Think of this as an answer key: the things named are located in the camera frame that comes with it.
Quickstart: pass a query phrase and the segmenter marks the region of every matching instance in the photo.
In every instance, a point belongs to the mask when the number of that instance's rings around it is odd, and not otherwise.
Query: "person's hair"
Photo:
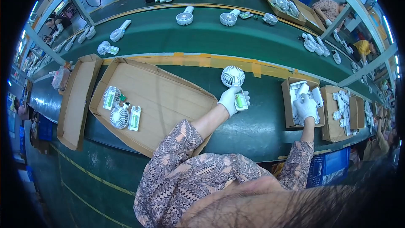
[[[19,106],[17,106],[17,103],[19,103],[19,100],[17,97],[14,98],[14,108],[18,111]]]

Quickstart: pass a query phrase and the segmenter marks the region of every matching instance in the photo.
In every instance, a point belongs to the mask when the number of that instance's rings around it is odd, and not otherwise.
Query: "yellow tape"
[[[64,185],[72,194],[74,194],[74,196],[76,196],[79,200],[81,200],[85,205],[89,206],[92,210],[94,210],[95,212],[97,212],[98,214],[104,216],[106,219],[113,221],[114,223],[121,225],[122,227],[125,228],[131,228],[131,226],[128,226],[126,224],[123,224],[107,215],[105,215],[104,213],[101,213],[98,209],[94,208],[92,205],[90,205],[87,201],[83,200],[82,197],[78,196],[73,190],[70,189],[70,187],[68,187],[68,185],[66,185],[63,180],[62,180],[62,185]]]
[[[69,161],[72,165],[76,166],[79,170],[81,170],[83,173],[89,175],[89,176],[92,177],[93,179],[98,180],[99,182],[101,182],[101,183],[103,183],[103,184],[105,184],[105,185],[107,185],[107,186],[110,186],[110,187],[112,187],[113,189],[116,189],[116,190],[118,190],[118,191],[124,192],[124,193],[129,194],[129,195],[135,195],[135,192],[126,190],[126,189],[124,189],[124,188],[122,188],[122,187],[119,187],[119,186],[117,186],[117,185],[115,185],[115,184],[112,184],[111,182],[108,182],[108,181],[106,181],[106,180],[103,180],[102,178],[98,177],[97,175],[94,175],[94,174],[92,174],[91,172],[85,170],[83,167],[79,166],[79,165],[76,164],[73,160],[71,160],[70,158],[68,158],[67,156],[65,156],[65,155],[64,155],[61,151],[59,151],[53,144],[51,144],[51,147],[52,147],[53,149],[55,149],[55,150],[58,152],[58,154],[60,154],[62,157],[64,157],[64,158],[65,158],[67,161]]]

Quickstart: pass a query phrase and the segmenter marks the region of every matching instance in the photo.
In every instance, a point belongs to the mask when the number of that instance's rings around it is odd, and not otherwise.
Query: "fluorescent light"
[[[37,4],[38,4],[38,1],[35,2],[35,5],[34,5],[34,7],[33,7],[33,9],[32,9],[32,12],[34,11],[34,9],[35,9],[35,7],[36,7]]]
[[[394,43],[394,39],[392,39],[392,33],[391,33],[390,26],[388,25],[387,18],[385,18],[384,15],[382,17],[384,18],[385,24],[387,25],[388,33],[390,34],[391,43]]]

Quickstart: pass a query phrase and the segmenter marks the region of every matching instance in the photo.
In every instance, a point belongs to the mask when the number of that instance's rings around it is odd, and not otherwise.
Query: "brown box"
[[[298,11],[308,19],[307,22],[305,23],[305,26],[311,28],[312,30],[315,31],[315,33],[319,35],[321,35],[323,32],[326,31],[326,28],[322,23],[321,19],[318,17],[316,12],[312,8],[310,8],[309,6],[298,0],[293,0],[293,2],[295,6],[298,8]]]
[[[340,87],[326,85],[321,88],[322,98],[324,99],[325,126],[322,128],[322,139],[330,142],[339,142],[351,138],[353,135],[346,135],[344,128],[339,126],[339,120],[333,120],[333,112],[338,110],[337,101],[333,99],[333,93],[340,90],[347,93],[347,90]]]
[[[56,135],[71,150],[81,150],[90,98],[103,60],[96,54],[80,57],[63,93]]]
[[[296,23],[296,24],[301,25],[301,26],[305,25],[306,19],[304,18],[304,16],[302,14],[300,14],[298,16],[298,18],[295,18],[295,17],[293,17],[291,15],[288,15],[288,14],[284,13],[283,11],[278,9],[277,7],[273,6],[271,4],[271,0],[267,0],[267,2],[269,3],[271,9],[273,9],[274,14],[277,15],[278,17],[280,17],[282,19],[285,19],[285,20],[288,20],[288,21],[291,21],[291,22]]]
[[[115,86],[132,106],[140,106],[139,131],[116,129],[110,124],[110,110],[103,108],[103,94]],[[90,111],[114,135],[140,153],[152,157],[165,136],[183,119],[196,120],[217,105],[206,90],[155,65],[115,58],[99,81]],[[197,147],[198,155],[211,136]]]
[[[358,96],[349,98],[350,129],[362,129],[365,127],[364,100]]]
[[[306,84],[309,85],[309,89],[312,90],[316,87],[319,87],[319,84],[316,82],[312,82],[306,79],[296,79],[296,78],[288,78],[281,83],[281,89],[283,91],[283,98],[284,98],[284,111],[286,113],[286,128],[302,128],[301,125],[296,125],[294,123],[294,119],[292,118],[292,106],[291,106],[291,96],[290,96],[290,84],[296,83],[299,81],[305,80]],[[322,127],[325,125],[325,115],[324,115],[324,108],[320,107],[317,108],[318,115],[319,115],[319,123],[315,124],[315,127]]]

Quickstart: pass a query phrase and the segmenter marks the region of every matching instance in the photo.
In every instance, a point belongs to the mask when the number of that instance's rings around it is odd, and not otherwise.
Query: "table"
[[[219,16],[230,12],[223,8],[195,7],[194,21],[189,26],[179,26],[175,16],[184,9],[165,8],[138,12],[122,16],[96,27],[97,34],[84,43],[74,43],[61,56],[67,61],[90,53],[96,53],[97,46],[109,40],[110,33],[125,20],[131,19],[124,37],[114,46],[120,48],[119,55],[140,53],[210,53],[234,57],[254,58],[257,60],[285,65],[301,69],[324,78],[340,81],[351,74],[350,60],[343,55],[338,66],[332,57],[317,56],[309,53],[297,39],[302,31],[286,23],[279,22],[275,26],[265,24],[261,19],[238,19],[233,27],[220,24]],[[219,61],[224,67],[228,63]],[[218,99],[225,86],[220,81],[220,68],[213,66],[184,66],[184,63],[160,65],[161,68],[179,75],[214,94]],[[98,80],[106,69],[104,65]],[[284,79],[262,74],[255,77],[246,72],[243,88],[250,92],[251,108],[245,113],[233,116],[221,125],[210,139],[203,152],[241,153],[256,162],[285,159],[291,144],[301,136],[301,130],[285,129],[284,104],[281,83]],[[52,78],[34,83],[30,105],[48,118],[57,122],[62,96],[51,87]],[[377,97],[368,93],[368,88],[353,83],[353,89],[372,100]],[[116,148],[131,150],[89,113],[86,121],[84,137]],[[321,140],[321,129],[315,130],[315,151],[333,151],[357,143],[369,137],[368,129],[362,129],[357,136],[347,141],[330,143]]]

